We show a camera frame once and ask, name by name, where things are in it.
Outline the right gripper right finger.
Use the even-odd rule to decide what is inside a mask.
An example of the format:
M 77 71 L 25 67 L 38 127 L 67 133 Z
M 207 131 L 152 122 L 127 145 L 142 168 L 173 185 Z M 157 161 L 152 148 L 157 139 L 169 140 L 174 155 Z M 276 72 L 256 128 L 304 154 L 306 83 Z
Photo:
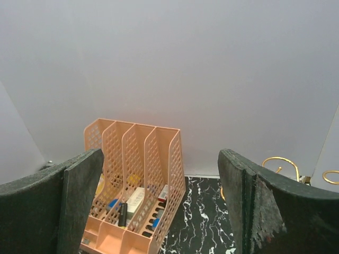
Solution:
M 338 253 L 338 193 L 230 149 L 219 152 L 218 170 L 237 253 Z

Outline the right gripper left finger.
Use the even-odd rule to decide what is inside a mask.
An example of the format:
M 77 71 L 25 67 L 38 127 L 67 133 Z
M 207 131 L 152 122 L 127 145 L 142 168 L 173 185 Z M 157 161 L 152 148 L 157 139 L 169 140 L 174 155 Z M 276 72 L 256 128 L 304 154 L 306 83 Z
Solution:
M 1 253 L 78 253 L 104 163 L 101 149 L 1 185 Z

